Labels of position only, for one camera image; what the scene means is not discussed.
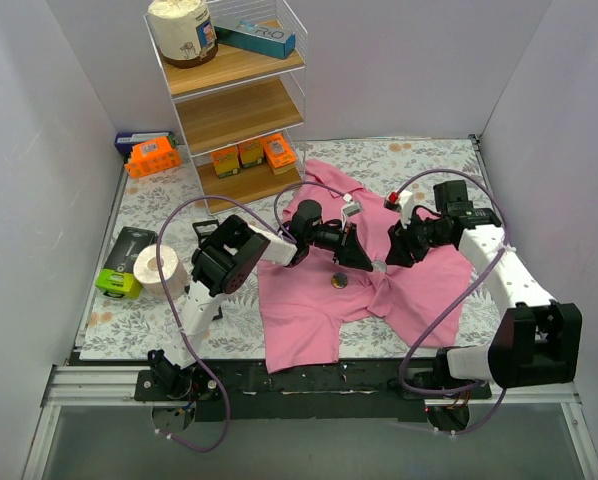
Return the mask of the pink t-shirt garment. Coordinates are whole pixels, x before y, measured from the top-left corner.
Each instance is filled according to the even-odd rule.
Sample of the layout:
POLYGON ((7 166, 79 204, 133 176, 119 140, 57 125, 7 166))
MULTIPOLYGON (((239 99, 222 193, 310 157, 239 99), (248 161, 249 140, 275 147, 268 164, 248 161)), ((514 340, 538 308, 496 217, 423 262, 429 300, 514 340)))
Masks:
MULTIPOLYGON (((313 199, 326 219, 340 216, 340 195, 350 193, 362 212, 354 216, 361 245, 371 260, 384 260, 388 229, 399 216, 384 208, 381 197, 336 167, 317 159, 306 164, 307 184, 284 209, 285 219, 302 200, 313 199)), ((259 305, 266 367, 287 368, 334 363, 339 358, 343 324, 375 316, 407 344, 412 344, 470 282, 471 264, 452 246, 435 248, 411 268, 389 266, 386 273, 341 268, 333 255, 312 248, 296 267, 261 261, 257 265, 259 305), (336 289, 333 274, 342 271, 348 286, 336 289)))

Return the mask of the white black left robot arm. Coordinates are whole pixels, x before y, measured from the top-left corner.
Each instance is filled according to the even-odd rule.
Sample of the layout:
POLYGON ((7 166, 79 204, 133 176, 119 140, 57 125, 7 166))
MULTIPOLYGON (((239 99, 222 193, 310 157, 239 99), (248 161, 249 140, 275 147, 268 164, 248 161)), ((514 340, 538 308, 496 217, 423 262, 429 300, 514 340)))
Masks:
POLYGON ((331 252, 333 262, 342 267, 371 271, 372 262, 350 221, 361 212, 360 204, 346 194, 341 217, 329 221, 322 219, 317 201, 304 200, 291 219, 273 231, 252 226, 237 215, 222 222, 195 222, 198 247, 192 256, 188 296, 183 310, 175 313, 179 335, 148 353, 159 390, 172 400, 193 392, 191 366, 196 358, 192 352, 218 317, 221 303, 243 285, 258 262, 295 267, 316 247, 331 252))

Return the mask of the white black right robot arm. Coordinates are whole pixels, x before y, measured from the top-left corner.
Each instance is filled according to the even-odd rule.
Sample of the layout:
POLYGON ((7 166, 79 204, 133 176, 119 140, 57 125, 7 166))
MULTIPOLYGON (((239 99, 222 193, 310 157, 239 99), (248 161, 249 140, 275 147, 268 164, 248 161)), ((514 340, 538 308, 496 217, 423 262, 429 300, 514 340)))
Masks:
POLYGON ((389 265, 412 267, 434 248, 454 247, 477 272, 500 315, 489 344, 437 351, 431 386, 406 390, 454 397, 481 382, 502 389, 571 382, 576 373, 582 314, 560 303, 533 278, 510 246, 503 221, 491 208, 477 208, 462 180, 433 188, 436 212, 421 218, 406 189, 387 195, 385 208, 399 214, 389 228, 389 265))

